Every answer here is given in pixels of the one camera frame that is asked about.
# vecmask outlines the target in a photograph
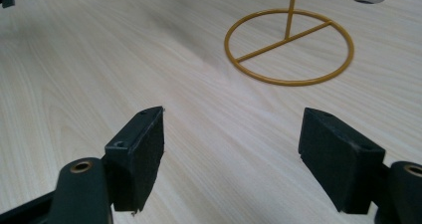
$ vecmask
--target circular wire base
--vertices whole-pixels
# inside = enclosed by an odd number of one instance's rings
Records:
[[[265,77],[263,75],[257,74],[252,72],[251,70],[248,70],[247,68],[243,67],[240,62],[246,60],[246,59],[236,59],[233,57],[232,53],[230,52],[230,47],[229,47],[229,41],[230,41],[230,37],[232,36],[233,32],[243,23],[247,22],[248,20],[251,20],[255,17],[259,17],[259,16],[263,16],[263,15],[268,15],[268,14],[275,14],[275,13],[289,13],[288,9],[271,9],[271,10],[266,10],[266,11],[261,11],[261,12],[257,12],[257,13],[253,13],[251,15],[248,15],[244,18],[242,18],[241,20],[239,20],[237,23],[235,23],[230,30],[227,32],[226,38],[224,40],[224,49],[226,51],[226,54],[228,56],[228,58],[230,59],[230,61],[233,63],[233,65],[235,65],[235,67],[237,69],[239,69],[241,72],[245,73],[246,75],[255,78],[257,80],[260,80],[262,82],[265,83],[270,83],[270,84],[274,84],[274,85],[280,85],[280,86],[290,86],[290,87],[298,87],[298,86],[309,86],[309,85],[314,85],[314,84],[318,84],[318,83],[322,83],[325,82],[329,79],[332,79],[336,76],[338,76],[340,73],[342,73],[347,66],[350,64],[351,60],[353,59],[353,54],[354,54],[354,46],[353,46],[353,41],[350,38],[350,35],[348,35],[348,33],[344,30],[344,28],[342,28],[339,24],[335,23],[334,21],[330,20],[329,18],[318,14],[318,13],[314,13],[314,12],[310,12],[310,11],[305,11],[305,10],[299,10],[299,9],[295,9],[293,11],[294,14],[299,14],[299,15],[304,15],[304,16],[309,16],[309,17],[313,17],[316,19],[319,19],[323,22],[325,22],[327,25],[326,26],[331,26],[333,27],[335,30],[337,30],[344,38],[345,42],[347,43],[347,47],[348,47],[348,54],[347,54],[347,58],[345,59],[344,63],[335,71],[333,71],[332,73],[329,73],[325,76],[322,77],[318,77],[318,78],[314,78],[314,79],[309,79],[309,80],[301,80],[301,81],[285,81],[285,80],[279,80],[279,79],[274,79],[274,78],[269,78],[269,77]],[[288,38],[282,42],[280,42],[280,45],[274,46],[273,48],[282,46],[286,43],[289,43],[299,37],[305,36],[304,35],[295,35],[292,36],[291,38]]]

